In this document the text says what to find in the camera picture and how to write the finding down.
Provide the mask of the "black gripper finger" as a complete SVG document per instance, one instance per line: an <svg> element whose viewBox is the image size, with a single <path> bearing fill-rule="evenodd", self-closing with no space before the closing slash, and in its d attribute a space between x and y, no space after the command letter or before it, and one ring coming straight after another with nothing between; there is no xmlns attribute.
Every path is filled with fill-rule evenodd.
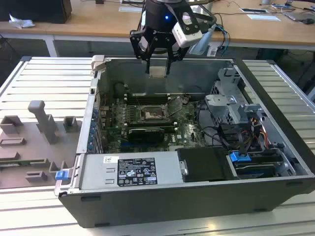
<svg viewBox="0 0 315 236"><path fill-rule="evenodd" d="M166 74L170 73L171 63L175 61L183 60L185 56L185 48L181 48L176 40L167 41L167 63L166 63Z"/></svg>
<svg viewBox="0 0 315 236"><path fill-rule="evenodd" d="M137 59L146 62L146 74L150 72L150 59L156 48L156 37L153 29L131 30L129 34L130 42ZM147 41L146 49L143 51L140 48L140 41L144 38Z"/></svg>

